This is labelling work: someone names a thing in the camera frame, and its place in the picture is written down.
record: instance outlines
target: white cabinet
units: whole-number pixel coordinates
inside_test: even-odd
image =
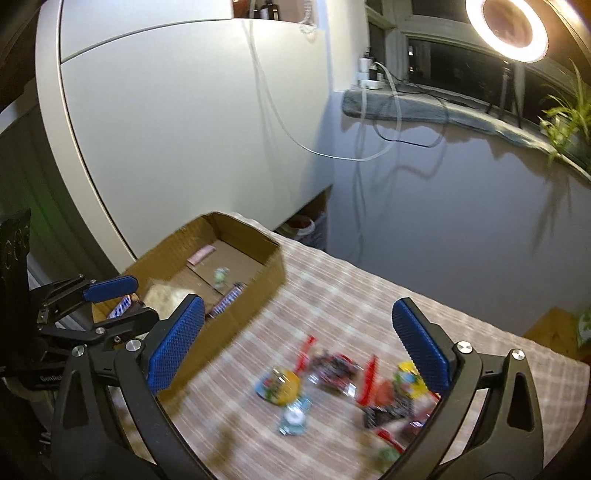
[[[295,145],[275,119],[255,71],[250,24],[155,28],[61,65],[83,162],[137,256],[211,210],[274,228],[332,182],[332,160]],[[253,32],[288,130],[329,150],[324,32],[305,35],[297,24],[264,20],[253,21]]]
[[[61,60],[163,25],[233,18],[232,0],[61,0]]]

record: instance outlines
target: black cable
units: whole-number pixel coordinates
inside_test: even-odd
[[[400,80],[399,78],[397,78],[395,75],[392,75],[396,80],[398,80],[399,82],[403,82],[403,80]],[[441,104],[441,106],[443,107],[445,114],[446,114],[446,120],[445,123],[443,124],[443,128],[441,129],[441,132],[439,133],[439,137],[438,139],[436,139],[434,142],[432,142],[429,145],[423,145],[423,144],[419,144],[419,143],[415,143],[415,142],[408,142],[406,140],[395,140],[393,138],[386,138],[385,136],[383,136],[379,130],[378,130],[378,124],[377,124],[377,119],[374,118],[372,120],[372,126],[374,128],[374,131],[376,132],[376,134],[382,139],[385,140],[386,142],[398,142],[398,143],[403,143],[403,144],[407,144],[407,145],[414,145],[415,147],[421,147],[421,148],[434,148],[436,146],[438,146],[441,141],[443,140],[443,138],[445,137],[445,133],[447,131],[447,126],[449,125],[449,109],[447,108],[447,104],[445,103],[445,100],[441,97],[438,97],[437,95],[434,95],[426,90],[423,90],[421,87],[419,87],[419,85],[417,85],[416,83],[412,83],[412,82],[404,82],[404,83],[409,83],[411,85],[414,85],[419,91],[418,92],[405,92],[405,95],[429,95],[432,96],[433,98],[437,99],[437,101]],[[388,101],[391,101],[392,98],[394,98],[394,94],[389,95],[388,96]],[[378,115],[382,112],[382,110],[384,109],[386,102],[384,102],[382,104],[382,106],[380,107],[379,111],[378,111]]]

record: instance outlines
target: blue rubber pad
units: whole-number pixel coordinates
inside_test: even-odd
[[[444,394],[450,387],[449,363],[414,313],[402,301],[392,307],[392,326],[429,390]]]
[[[100,303],[135,293],[137,289],[137,279],[132,275],[125,275],[94,283],[83,292],[82,296],[86,301]]]
[[[150,358],[147,383],[154,395],[170,386],[204,321],[205,303],[195,297]]]

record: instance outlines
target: gray window ledge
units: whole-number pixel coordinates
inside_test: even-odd
[[[361,117],[361,89],[347,90],[343,95],[342,110],[346,116]],[[389,99],[389,90],[367,90],[368,120],[396,121],[396,103]],[[447,113],[441,103],[429,95],[400,95],[400,108],[402,120],[405,122],[419,122],[430,124],[449,124],[466,128],[481,134],[493,135],[509,142],[512,145],[523,148],[539,150],[546,155],[554,151],[554,147],[539,132],[520,129],[508,122],[499,120],[492,115],[472,109],[467,106],[446,102]],[[567,163],[580,173],[587,181],[591,182],[591,176],[570,159],[560,156],[560,160]]]

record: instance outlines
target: pink candy bar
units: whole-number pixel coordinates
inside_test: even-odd
[[[200,264],[208,255],[211,255],[216,251],[216,248],[213,245],[205,245],[205,247],[200,248],[197,252],[187,259],[187,262],[190,263],[192,266]]]

